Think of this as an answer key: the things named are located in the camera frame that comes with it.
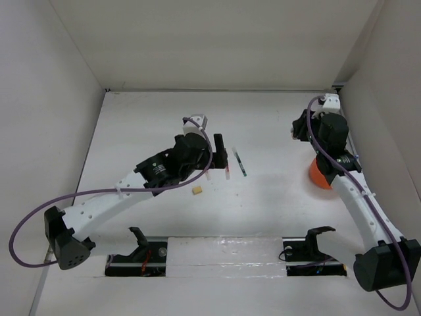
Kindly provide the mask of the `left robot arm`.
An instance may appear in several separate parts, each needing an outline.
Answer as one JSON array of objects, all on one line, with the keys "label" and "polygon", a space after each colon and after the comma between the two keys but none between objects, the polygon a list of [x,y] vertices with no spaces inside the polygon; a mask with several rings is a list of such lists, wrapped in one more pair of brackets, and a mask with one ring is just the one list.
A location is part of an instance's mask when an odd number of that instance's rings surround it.
[{"label": "left robot arm", "polygon": [[178,135],[175,145],[136,165],[113,189],[97,190],[79,205],[44,212],[45,235],[62,270],[77,267],[96,247],[90,236],[102,224],[137,203],[195,181],[192,174],[225,169],[228,154],[221,134],[214,146],[196,133]]}]

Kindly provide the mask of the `yellow eraser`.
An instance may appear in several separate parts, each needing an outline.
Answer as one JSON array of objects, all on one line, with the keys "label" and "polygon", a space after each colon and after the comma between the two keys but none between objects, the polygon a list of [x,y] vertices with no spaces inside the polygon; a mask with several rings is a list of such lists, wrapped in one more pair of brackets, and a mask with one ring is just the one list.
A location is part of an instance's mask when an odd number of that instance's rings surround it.
[{"label": "yellow eraser", "polygon": [[200,194],[202,192],[203,192],[203,190],[202,190],[202,187],[200,187],[200,186],[196,186],[192,189],[193,195],[197,195],[197,194]]}]

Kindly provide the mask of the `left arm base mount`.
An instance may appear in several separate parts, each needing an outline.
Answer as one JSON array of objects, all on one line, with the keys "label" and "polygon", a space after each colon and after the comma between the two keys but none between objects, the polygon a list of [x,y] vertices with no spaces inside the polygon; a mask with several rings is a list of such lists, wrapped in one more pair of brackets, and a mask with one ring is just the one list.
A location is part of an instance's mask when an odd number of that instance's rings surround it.
[{"label": "left arm base mount", "polygon": [[107,277],[165,277],[168,238],[147,238],[138,227],[129,230],[137,240],[137,248],[129,255],[107,256]]}]

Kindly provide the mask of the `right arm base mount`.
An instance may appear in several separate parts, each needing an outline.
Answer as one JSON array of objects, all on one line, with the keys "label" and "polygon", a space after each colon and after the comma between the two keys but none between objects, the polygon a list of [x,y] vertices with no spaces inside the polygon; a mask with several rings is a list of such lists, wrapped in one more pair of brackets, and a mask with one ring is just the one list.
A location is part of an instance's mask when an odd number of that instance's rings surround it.
[{"label": "right arm base mount", "polygon": [[286,264],[288,277],[346,277],[344,264],[322,253],[316,237],[321,233],[335,231],[330,226],[321,226],[307,231],[305,237],[283,237],[283,250],[278,259]]}]

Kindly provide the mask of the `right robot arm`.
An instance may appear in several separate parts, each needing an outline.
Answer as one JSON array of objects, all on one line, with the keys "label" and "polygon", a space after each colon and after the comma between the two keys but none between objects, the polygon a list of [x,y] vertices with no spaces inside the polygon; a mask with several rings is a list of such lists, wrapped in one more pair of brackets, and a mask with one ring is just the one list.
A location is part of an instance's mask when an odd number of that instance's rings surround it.
[{"label": "right robot arm", "polygon": [[348,265],[367,292],[411,287],[420,262],[420,243],[405,238],[368,188],[359,162],[346,148],[346,119],[335,112],[305,109],[293,121],[291,133],[313,147],[316,170],[340,197],[362,238],[358,247],[333,227],[312,228],[304,243],[306,255],[311,259],[327,255]]}]

